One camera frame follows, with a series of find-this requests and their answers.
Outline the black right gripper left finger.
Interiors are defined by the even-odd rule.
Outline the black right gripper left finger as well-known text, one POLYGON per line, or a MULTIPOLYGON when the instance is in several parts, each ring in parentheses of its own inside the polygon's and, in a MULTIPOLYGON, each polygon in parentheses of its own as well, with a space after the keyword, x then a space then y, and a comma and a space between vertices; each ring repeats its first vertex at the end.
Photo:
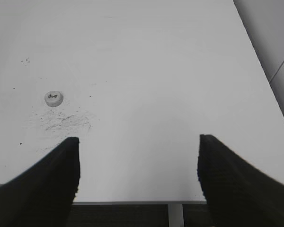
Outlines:
POLYGON ((0 185, 0 227, 64 227, 80 182, 80 140, 68 137, 0 185))

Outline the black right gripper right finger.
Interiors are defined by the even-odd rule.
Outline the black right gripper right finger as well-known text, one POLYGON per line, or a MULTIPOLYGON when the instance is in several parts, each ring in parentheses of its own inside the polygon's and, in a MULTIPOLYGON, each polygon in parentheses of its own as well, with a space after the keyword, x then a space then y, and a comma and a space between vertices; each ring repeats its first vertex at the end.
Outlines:
POLYGON ((284 184, 201 134, 198 181, 216 227, 284 227, 284 184))

